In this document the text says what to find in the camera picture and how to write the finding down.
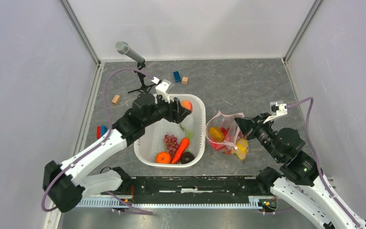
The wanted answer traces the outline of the wooden block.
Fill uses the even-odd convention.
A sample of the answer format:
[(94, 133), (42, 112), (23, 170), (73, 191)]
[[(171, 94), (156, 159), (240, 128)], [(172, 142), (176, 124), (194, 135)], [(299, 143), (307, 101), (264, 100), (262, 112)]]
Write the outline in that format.
[(112, 99), (112, 104), (117, 105), (120, 102), (121, 97), (119, 95), (115, 95)]

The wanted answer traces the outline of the dark avocado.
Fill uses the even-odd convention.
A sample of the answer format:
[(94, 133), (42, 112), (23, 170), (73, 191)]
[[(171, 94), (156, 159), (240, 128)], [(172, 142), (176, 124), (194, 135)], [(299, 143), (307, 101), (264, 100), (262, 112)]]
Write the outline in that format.
[(191, 152), (184, 152), (180, 158), (181, 164), (187, 164), (192, 162), (195, 159), (195, 156)]

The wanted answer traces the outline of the red blue toy brick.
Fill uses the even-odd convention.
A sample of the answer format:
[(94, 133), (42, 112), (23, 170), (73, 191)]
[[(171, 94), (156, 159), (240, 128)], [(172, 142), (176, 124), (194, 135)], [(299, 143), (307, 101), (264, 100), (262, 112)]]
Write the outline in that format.
[(108, 131), (108, 128), (105, 125), (100, 125), (96, 127), (96, 138), (100, 139), (103, 137)]

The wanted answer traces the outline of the small wooden cube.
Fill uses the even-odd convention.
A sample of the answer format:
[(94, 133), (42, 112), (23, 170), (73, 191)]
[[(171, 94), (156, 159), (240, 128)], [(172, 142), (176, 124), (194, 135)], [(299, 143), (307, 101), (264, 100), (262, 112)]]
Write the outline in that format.
[(188, 77), (183, 77), (182, 78), (182, 84), (188, 84), (189, 78)]

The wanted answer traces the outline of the white plastic basket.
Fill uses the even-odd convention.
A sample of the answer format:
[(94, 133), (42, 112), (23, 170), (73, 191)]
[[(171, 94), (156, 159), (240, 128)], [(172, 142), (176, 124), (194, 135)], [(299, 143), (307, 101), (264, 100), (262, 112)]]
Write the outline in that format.
[[(193, 111), (180, 124), (170, 123), (163, 119), (145, 129), (144, 136), (134, 143), (134, 152), (137, 158), (146, 165), (161, 169), (188, 169), (199, 162), (204, 155), (206, 111), (203, 101), (192, 94), (171, 94), (171, 98), (174, 97), (181, 101), (190, 101)], [(184, 137), (190, 138), (187, 150), (194, 155), (193, 161), (187, 164), (156, 163), (157, 154), (167, 151), (165, 135), (175, 136), (178, 142)]]

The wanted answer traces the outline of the clear zip top bag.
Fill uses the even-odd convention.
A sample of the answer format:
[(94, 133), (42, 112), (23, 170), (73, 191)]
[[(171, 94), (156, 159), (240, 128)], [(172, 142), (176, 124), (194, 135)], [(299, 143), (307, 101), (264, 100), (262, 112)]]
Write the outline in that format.
[(234, 155), (242, 163), (247, 158), (249, 144), (235, 118), (243, 117), (243, 113), (223, 114), (219, 111), (205, 127), (207, 141), (215, 152)]

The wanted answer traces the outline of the strawberry bunch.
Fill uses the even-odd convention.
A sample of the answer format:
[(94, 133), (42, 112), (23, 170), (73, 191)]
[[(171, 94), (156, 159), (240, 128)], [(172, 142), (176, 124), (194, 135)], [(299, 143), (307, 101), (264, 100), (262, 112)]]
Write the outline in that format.
[[(233, 142), (233, 134), (234, 132), (231, 131), (230, 128), (224, 128), (224, 127), (220, 127), (221, 131), (224, 133), (225, 135), (225, 139), (224, 141), (226, 142)], [(217, 142), (216, 144), (216, 150), (223, 152), (225, 155), (231, 155), (233, 154), (233, 150), (234, 147), (233, 146), (228, 146), (228, 145), (224, 145), (222, 142)]]

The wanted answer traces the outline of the yellow pear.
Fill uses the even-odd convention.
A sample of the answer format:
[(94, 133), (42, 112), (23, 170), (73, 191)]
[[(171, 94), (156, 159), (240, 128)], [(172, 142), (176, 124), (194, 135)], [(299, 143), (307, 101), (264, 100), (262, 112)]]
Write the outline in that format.
[(245, 160), (249, 151), (249, 144), (247, 140), (240, 138), (236, 142), (235, 154), (240, 160)]

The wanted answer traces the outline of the peach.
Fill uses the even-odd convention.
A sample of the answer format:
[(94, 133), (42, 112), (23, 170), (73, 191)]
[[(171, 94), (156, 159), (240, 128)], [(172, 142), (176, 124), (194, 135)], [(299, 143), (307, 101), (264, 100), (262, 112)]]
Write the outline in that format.
[(193, 105), (192, 105), (192, 103), (191, 103), (189, 100), (181, 100), (181, 101), (180, 101), (180, 105), (181, 105), (184, 109), (186, 109), (186, 110), (188, 110), (188, 111), (190, 111), (190, 112), (192, 112), (192, 111), (193, 111)]

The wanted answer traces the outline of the red bell pepper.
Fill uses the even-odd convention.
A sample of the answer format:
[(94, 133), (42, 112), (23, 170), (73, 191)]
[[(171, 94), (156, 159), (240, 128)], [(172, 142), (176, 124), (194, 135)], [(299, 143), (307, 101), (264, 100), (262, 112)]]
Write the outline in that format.
[(210, 138), (210, 140), (211, 140), (211, 146), (212, 146), (212, 148), (215, 150), (215, 151), (217, 151), (216, 150), (216, 144), (217, 144), (217, 142), (214, 142), (211, 138)]

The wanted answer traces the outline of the orange tangerine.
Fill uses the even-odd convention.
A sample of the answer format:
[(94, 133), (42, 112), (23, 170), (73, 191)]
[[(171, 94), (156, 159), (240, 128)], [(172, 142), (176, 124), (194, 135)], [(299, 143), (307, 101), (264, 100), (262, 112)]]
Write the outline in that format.
[(172, 162), (172, 157), (168, 152), (159, 152), (155, 157), (155, 163), (158, 164), (170, 164)]

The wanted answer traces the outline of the brown kiwi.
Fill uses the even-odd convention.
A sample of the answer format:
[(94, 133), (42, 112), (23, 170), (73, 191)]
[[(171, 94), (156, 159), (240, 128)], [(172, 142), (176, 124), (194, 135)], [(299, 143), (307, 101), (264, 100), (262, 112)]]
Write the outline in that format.
[(214, 142), (222, 142), (225, 139), (224, 133), (216, 126), (210, 127), (209, 135)]

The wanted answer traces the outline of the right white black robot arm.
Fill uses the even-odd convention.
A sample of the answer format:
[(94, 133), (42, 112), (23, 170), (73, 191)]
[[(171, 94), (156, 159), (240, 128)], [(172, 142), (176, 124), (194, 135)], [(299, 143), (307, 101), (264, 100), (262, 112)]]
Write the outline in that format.
[(280, 170), (271, 167), (256, 177), (256, 189), (286, 201), (320, 229), (366, 229), (366, 219), (359, 217), (328, 183), (317, 161), (305, 153), (297, 130), (272, 129), (269, 113), (254, 118), (237, 117), (235, 122), (247, 140), (256, 139)]

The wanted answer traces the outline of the orange carrot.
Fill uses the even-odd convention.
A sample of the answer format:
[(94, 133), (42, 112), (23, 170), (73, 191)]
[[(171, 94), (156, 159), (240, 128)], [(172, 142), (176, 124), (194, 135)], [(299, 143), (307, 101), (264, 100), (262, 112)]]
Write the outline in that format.
[(180, 146), (176, 150), (175, 155), (174, 155), (174, 157), (171, 161), (172, 164), (177, 164), (179, 162), (179, 160), (181, 159), (183, 153), (189, 147), (189, 145), (191, 143), (191, 139), (193, 138), (193, 136), (194, 136), (194, 133), (191, 132), (191, 131), (188, 131), (186, 133), (186, 137), (182, 138), (182, 140), (180, 142)]

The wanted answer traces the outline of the purple grapes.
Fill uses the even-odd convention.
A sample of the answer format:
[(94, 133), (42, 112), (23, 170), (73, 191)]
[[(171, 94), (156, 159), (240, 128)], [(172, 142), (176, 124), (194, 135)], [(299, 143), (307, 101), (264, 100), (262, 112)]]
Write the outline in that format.
[(164, 148), (167, 153), (174, 157), (177, 149), (179, 148), (179, 143), (177, 141), (177, 137), (175, 135), (165, 135), (164, 136)]

